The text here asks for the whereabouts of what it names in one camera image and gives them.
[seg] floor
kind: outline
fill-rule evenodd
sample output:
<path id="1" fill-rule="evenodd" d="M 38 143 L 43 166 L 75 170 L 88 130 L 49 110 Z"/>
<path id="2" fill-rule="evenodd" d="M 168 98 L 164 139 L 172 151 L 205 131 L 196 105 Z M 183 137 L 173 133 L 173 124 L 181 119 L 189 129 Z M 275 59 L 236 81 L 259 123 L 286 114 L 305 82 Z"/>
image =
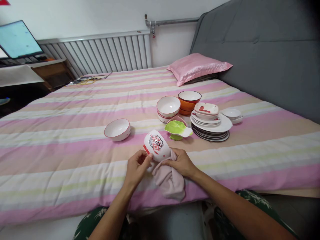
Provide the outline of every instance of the floor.
<path id="1" fill-rule="evenodd" d="M 314 219 L 320 215 L 320 199 L 281 195 L 264 197 L 281 218 L 298 234 L 300 239 L 307 238 L 310 226 L 315 224 Z M 44 220 L 0 227 L 0 239 L 72 239 L 74 231 L 83 217 L 84 215 L 68 219 Z M 164 207 L 150 215 L 140 217 L 138 221 L 140 226 L 146 230 L 146 237 L 143 239 L 207 240 L 201 202 Z M 320 237 L 316 238 L 313 235 L 310 239 L 320 239 Z"/>
<path id="2" fill-rule="evenodd" d="M 301 239 L 310 233 L 309 227 L 320 215 L 320 199 L 282 195 L 264 196 Z M 206 239 L 199 203 L 172 206 L 140 218 L 152 239 Z"/>

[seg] radiator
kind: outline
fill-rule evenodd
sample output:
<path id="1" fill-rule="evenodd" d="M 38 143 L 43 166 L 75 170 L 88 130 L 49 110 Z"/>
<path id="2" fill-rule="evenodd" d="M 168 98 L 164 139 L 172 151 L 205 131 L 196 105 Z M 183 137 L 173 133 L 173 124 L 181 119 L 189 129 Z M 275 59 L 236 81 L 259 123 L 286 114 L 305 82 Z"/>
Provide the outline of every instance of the radiator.
<path id="1" fill-rule="evenodd" d="M 38 43 L 55 59 L 67 59 L 76 77 L 152 67 L 150 30 L 45 39 Z"/>

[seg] stack of plates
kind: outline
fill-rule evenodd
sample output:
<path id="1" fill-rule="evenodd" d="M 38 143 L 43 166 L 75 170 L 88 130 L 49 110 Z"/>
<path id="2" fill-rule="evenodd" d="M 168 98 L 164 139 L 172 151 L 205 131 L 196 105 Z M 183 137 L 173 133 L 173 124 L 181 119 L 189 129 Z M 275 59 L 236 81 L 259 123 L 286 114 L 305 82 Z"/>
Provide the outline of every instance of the stack of plates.
<path id="1" fill-rule="evenodd" d="M 218 114 L 213 119 L 202 119 L 193 111 L 190 117 L 193 132 L 205 140 L 211 142 L 222 142 L 229 138 L 231 121 L 223 114 Z"/>

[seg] pink cloth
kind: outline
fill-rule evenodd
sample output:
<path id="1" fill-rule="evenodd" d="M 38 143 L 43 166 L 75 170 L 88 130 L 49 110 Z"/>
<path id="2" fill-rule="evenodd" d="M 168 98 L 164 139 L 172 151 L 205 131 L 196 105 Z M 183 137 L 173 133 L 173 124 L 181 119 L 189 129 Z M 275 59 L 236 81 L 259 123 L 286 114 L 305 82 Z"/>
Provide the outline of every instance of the pink cloth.
<path id="1" fill-rule="evenodd" d="M 189 82 L 197 77 L 207 74 L 226 71 L 233 65 L 227 62 L 220 62 L 216 59 L 205 57 L 200 53 L 192 53 L 183 57 L 167 67 L 177 79 L 177 86 Z"/>
<path id="2" fill-rule="evenodd" d="M 170 159 L 172 161 L 177 160 L 177 155 L 172 150 L 171 157 L 163 161 Z M 152 171 L 156 185 L 159 186 L 161 193 L 165 198 L 174 198 L 181 201 L 185 196 L 183 176 L 173 167 L 161 166 L 163 161 L 161 161 Z"/>

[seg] gray upholstered headboard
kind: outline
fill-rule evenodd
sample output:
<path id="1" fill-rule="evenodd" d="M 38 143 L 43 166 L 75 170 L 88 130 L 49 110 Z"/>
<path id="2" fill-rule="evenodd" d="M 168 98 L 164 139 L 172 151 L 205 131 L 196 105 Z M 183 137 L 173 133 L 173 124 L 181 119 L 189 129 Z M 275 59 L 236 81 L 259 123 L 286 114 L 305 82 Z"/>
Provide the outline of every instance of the gray upholstered headboard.
<path id="1" fill-rule="evenodd" d="M 203 14 L 190 53 L 227 61 L 219 79 L 320 123 L 320 37 L 299 0 L 232 0 Z"/>

